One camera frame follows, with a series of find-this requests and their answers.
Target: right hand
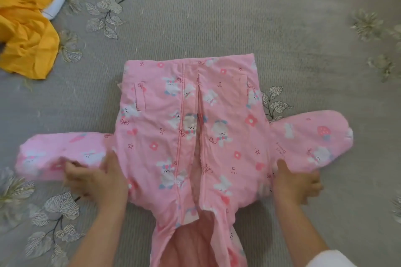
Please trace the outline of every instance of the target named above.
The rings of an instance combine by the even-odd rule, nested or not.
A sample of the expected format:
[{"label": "right hand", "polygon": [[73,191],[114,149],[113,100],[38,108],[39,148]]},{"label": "right hand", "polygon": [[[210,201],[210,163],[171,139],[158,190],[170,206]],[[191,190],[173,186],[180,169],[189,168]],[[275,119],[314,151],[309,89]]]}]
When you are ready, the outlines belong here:
[{"label": "right hand", "polygon": [[311,173],[292,173],[282,159],[277,161],[277,168],[273,179],[276,203],[308,204],[308,197],[318,196],[323,190],[318,170]]},{"label": "right hand", "polygon": [[128,182],[113,151],[106,154],[99,168],[67,161],[64,173],[64,184],[71,192],[94,200],[99,211],[126,207]]}]

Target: yellow cloth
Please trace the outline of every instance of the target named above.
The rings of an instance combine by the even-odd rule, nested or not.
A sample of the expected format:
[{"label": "yellow cloth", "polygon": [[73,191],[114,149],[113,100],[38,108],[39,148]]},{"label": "yellow cloth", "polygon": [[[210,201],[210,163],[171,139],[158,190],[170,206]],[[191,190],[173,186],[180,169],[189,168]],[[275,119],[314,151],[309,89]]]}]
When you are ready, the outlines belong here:
[{"label": "yellow cloth", "polygon": [[0,67],[31,79],[44,79],[53,67],[59,38],[41,14],[53,0],[0,0]]}]

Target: gray carpet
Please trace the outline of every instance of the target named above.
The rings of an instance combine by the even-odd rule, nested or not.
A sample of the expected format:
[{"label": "gray carpet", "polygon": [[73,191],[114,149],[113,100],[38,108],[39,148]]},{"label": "gray carpet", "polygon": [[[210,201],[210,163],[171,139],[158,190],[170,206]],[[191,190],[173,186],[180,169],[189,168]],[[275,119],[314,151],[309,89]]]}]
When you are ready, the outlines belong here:
[{"label": "gray carpet", "polygon": [[[95,3],[100,0],[87,0]],[[76,32],[86,45],[79,63],[63,62],[40,82],[0,72],[1,167],[13,166],[18,146],[38,133],[113,132],[123,64],[128,59],[176,59],[254,53],[263,90],[284,86],[292,104],[285,116],[333,109],[354,130],[354,147],[322,170],[325,190],[305,211],[335,249],[359,266],[399,266],[401,224],[390,199],[401,188],[398,80],[382,83],[367,57],[393,50],[394,42],[364,43],[350,29],[350,12],[376,11],[389,26],[401,23],[400,0],[126,0],[118,40],[86,33],[91,16],[60,13],[57,30]],[[61,193],[59,183],[37,183],[37,205]],[[85,232],[95,207],[79,202],[72,221]],[[155,221],[129,205],[115,265],[147,266]],[[235,228],[249,266],[291,266],[271,199],[240,210]],[[10,266],[47,266],[51,253],[25,261],[29,222],[1,237],[0,260],[21,251]],[[78,242],[63,248],[69,256]]]}]

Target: pink padded garment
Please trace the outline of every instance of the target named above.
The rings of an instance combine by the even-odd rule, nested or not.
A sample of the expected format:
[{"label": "pink padded garment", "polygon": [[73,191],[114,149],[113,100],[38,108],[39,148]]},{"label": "pink padded garment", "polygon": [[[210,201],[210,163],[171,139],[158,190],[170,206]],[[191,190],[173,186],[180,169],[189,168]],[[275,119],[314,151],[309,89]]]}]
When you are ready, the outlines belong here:
[{"label": "pink padded garment", "polygon": [[[282,112],[280,103],[274,106]],[[152,267],[160,265],[176,229],[197,220],[202,210],[214,216],[210,245],[218,266],[243,267],[235,213],[269,193],[276,160],[285,159],[295,172],[310,171],[352,143],[352,130],[335,111],[269,124],[253,54],[128,61],[114,134],[36,135],[21,146],[16,168],[34,179],[62,179],[60,157],[96,167],[113,148],[129,199],[156,218]]]}]

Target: floor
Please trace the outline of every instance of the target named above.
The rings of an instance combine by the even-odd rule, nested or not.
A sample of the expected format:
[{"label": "floor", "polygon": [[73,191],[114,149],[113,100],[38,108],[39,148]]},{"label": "floor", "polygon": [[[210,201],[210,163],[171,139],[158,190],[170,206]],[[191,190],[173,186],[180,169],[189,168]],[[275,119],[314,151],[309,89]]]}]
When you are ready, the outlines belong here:
[{"label": "floor", "polygon": [[[113,133],[117,84],[128,59],[254,53],[261,88],[284,86],[281,100],[293,106],[284,116],[333,109],[354,130],[354,147],[322,170],[325,190],[305,208],[313,224],[330,247],[358,266],[399,265],[401,224],[393,220],[391,199],[401,189],[401,84],[382,83],[366,59],[389,53],[401,65],[401,54],[393,53],[396,42],[389,37],[366,43],[350,29],[350,13],[359,8],[378,12],[389,28],[400,24],[399,0],[125,0],[121,5],[119,16],[128,23],[117,27],[117,40],[101,31],[87,33],[92,16],[85,9],[56,17],[57,30],[78,34],[80,62],[66,63],[59,55],[48,78],[28,87],[22,77],[0,72],[0,167],[13,167],[18,146],[35,134]],[[37,205],[65,191],[59,183],[36,186],[29,201]],[[71,223],[85,232],[95,207],[79,206],[81,215]],[[129,205],[115,266],[148,264],[154,225],[148,211]],[[240,210],[235,228],[249,266],[291,266],[272,199]],[[27,221],[3,235],[0,258],[23,251],[37,230]],[[78,244],[63,243],[69,257]],[[51,255],[17,257],[10,266],[48,265]]]}]

